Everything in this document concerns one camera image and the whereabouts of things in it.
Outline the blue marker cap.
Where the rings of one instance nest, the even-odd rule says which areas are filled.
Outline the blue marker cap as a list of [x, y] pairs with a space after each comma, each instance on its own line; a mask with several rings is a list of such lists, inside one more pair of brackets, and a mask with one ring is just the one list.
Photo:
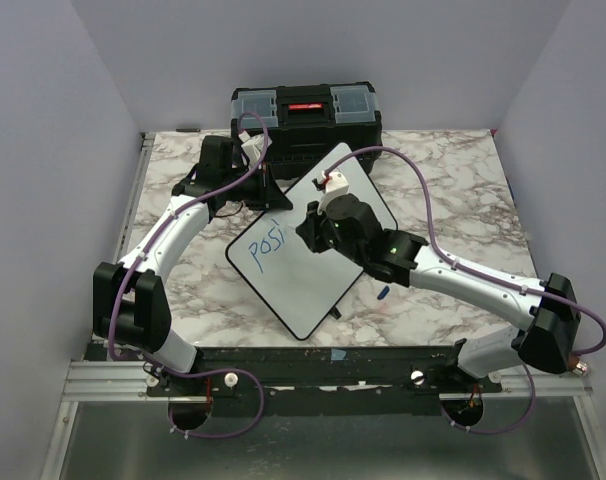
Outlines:
[[383, 288], [383, 289], [382, 289], [382, 290], [379, 292], [379, 294], [377, 295], [377, 299], [378, 299], [378, 300], [383, 300], [383, 299], [384, 299], [384, 298], [385, 298], [385, 297], [386, 297], [386, 296], [389, 294], [389, 291], [390, 291], [390, 287], [389, 287], [389, 286], [385, 286], [385, 287], [384, 287], [384, 288]]

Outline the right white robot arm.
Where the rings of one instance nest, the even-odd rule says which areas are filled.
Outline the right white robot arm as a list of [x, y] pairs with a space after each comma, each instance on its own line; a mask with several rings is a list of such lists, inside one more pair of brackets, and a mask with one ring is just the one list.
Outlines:
[[454, 391], [520, 364], [550, 374], [584, 366], [573, 351], [580, 323], [576, 298], [561, 275], [546, 281], [515, 277], [439, 255], [423, 237], [382, 227], [372, 208], [352, 194], [323, 211], [309, 203], [296, 232], [310, 251], [334, 250], [372, 278], [448, 295], [507, 321], [499, 331], [455, 343], [442, 370]]

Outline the white whiteboard black frame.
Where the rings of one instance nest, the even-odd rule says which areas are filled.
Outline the white whiteboard black frame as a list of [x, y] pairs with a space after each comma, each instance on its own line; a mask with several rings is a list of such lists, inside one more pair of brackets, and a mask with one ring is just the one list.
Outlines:
[[335, 146], [286, 190], [292, 209], [260, 215], [226, 248], [228, 262], [298, 340], [310, 337], [362, 274], [333, 250], [309, 251], [295, 232], [307, 205], [322, 198], [313, 179], [350, 152], [345, 143]]

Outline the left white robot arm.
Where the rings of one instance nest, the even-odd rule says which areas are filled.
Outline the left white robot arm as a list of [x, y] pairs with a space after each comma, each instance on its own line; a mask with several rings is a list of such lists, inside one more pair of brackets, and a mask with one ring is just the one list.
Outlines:
[[170, 382], [184, 395], [205, 380], [197, 349], [171, 326], [167, 278], [190, 242], [229, 202], [254, 210], [289, 210], [266, 164], [270, 138], [242, 132], [208, 135], [200, 157], [175, 184], [168, 205], [146, 236], [116, 263], [93, 274], [93, 332], [106, 340], [111, 358], [136, 350], [171, 370]]

